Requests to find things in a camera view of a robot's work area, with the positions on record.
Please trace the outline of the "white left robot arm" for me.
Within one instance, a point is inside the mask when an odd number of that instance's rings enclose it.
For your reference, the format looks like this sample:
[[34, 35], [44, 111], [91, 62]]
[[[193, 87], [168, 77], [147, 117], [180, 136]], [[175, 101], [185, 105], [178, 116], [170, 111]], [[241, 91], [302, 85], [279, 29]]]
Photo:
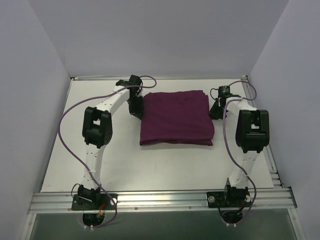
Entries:
[[136, 75], [131, 75], [129, 80], [119, 80], [110, 96], [84, 111], [82, 136], [86, 151], [85, 171], [77, 194], [90, 210], [97, 209], [101, 203], [102, 159], [113, 136], [112, 116], [127, 102], [129, 113], [140, 120], [143, 118], [142, 85], [142, 79]]

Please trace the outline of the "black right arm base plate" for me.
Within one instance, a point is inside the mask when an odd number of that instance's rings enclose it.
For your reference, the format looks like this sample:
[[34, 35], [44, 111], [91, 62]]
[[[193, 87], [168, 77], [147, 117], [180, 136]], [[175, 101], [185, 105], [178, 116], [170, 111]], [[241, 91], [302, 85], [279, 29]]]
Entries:
[[208, 191], [206, 193], [209, 208], [246, 208], [252, 203], [251, 196], [244, 189], [236, 191]]

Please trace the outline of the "purple cloth wrap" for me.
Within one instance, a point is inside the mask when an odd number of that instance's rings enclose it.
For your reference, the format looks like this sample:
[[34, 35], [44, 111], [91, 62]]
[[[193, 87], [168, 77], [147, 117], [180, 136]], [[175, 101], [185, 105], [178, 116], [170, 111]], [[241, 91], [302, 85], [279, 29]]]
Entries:
[[148, 93], [143, 98], [141, 146], [159, 143], [212, 146], [215, 127], [202, 90]]

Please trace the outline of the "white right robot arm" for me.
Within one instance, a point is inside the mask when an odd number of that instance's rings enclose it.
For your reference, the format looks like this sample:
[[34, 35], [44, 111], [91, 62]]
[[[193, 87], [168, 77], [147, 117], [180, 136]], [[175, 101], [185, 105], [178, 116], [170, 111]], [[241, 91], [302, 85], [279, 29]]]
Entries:
[[[233, 156], [227, 139], [227, 114], [237, 119], [235, 128], [235, 144], [237, 155]], [[214, 120], [222, 120], [223, 141], [234, 169], [227, 179], [230, 189], [222, 193], [223, 203], [234, 206], [240, 201], [237, 190], [248, 188], [252, 182], [250, 175], [256, 159], [270, 142], [269, 112], [257, 109], [239, 96], [220, 97], [214, 101], [209, 111]]]

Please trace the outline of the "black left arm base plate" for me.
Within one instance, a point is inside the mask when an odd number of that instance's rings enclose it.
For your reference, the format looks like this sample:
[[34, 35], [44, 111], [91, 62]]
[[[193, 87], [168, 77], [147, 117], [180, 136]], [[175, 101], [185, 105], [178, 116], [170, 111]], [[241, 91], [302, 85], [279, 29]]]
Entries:
[[111, 193], [108, 197], [105, 193], [98, 194], [96, 198], [88, 198], [75, 194], [73, 196], [71, 210], [72, 211], [97, 211], [97, 210], [115, 210], [114, 203], [118, 200], [118, 195]]

